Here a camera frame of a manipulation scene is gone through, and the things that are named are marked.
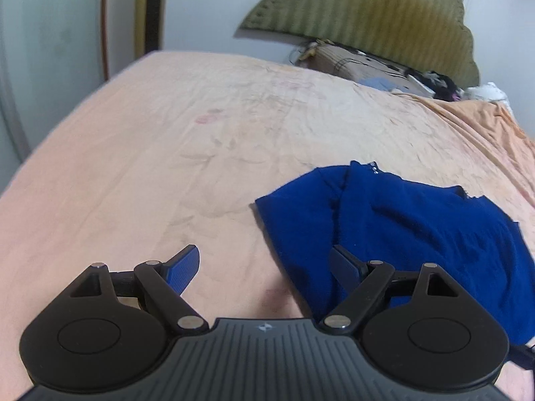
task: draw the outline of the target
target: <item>metal pin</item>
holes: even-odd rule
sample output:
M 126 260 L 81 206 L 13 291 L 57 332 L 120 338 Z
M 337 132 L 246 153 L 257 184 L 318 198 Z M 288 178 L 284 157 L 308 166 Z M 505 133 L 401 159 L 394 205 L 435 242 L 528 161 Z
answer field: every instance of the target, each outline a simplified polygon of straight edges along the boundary
M 204 320 L 197 315 L 187 315 L 180 318 L 177 322 L 180 328 L 185 330 L 199 329 L 204 324 Z
M 333 329 L 344 329 L 351 324 L 351 320 L 345 315 L 329 315 L 323 322 Z

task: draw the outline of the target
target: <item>white logo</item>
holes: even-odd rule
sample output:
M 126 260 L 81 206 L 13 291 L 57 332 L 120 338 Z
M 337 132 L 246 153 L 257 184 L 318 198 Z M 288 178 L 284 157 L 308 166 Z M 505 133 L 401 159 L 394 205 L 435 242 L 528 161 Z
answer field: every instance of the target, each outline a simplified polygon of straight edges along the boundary
M 265 322 L 262 325 L 258 325 L 257 326 L 257 329 L 263 331 L 264 333 L 266 333 L 267 331 L 270 331 L 273 328 L 274 327 L 271 324 L 269 324 L 268 322 Z

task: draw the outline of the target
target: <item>headboard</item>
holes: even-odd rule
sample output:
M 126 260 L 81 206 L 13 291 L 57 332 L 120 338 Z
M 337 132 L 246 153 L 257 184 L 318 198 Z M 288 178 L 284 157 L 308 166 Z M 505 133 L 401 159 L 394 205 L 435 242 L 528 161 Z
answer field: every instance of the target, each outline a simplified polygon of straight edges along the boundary
M 241 27 L 329 39 L 466 88 L 479 72 L 463 17 L 461 0 L 262 0 Z

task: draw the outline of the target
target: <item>crumpled sheet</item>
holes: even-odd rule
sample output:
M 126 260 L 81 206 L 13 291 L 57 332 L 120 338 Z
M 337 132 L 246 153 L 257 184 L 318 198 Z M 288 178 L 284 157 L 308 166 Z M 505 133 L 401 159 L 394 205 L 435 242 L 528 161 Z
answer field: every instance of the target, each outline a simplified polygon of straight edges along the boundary
M 404 179 L 485 194 L 520 222 L 533 255 L 523 133 L 484 113 L 474 125 L 489 154 L 452 126 L 462 103 L 454 112 L 429 101 L 439 116 L 421 101 L 242 56 L 162 52 L 128 68 L 53 131 L 0 198 L 0 400 L 30 387 L 18 355 L 25 326 L 95 261 L 130 270 L 194 243 L 201 269 L 183 296 L 209 321 L 301 316 L 252 204 L 318 166 L 377 161 Z M 483 104 L 465 103 L 466 113 Z M 533 398 L 528 373 L 506 368 L 500 387 Z

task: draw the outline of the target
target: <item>gray ribbed panel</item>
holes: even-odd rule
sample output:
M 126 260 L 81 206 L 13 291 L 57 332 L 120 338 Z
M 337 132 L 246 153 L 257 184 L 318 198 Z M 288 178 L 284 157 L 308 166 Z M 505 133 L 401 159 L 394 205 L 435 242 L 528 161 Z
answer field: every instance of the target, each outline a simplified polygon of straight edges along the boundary
M 273 326 L 269 331 L 258 327 Z M 219 320 L 182 338 L 160 366 L 129 387 L 76 395 L 36 387 L 23 401 L 506 401 L 493 386 L 464 394 L 404 387 L 372 368 L 355 342 L 310 320 Z

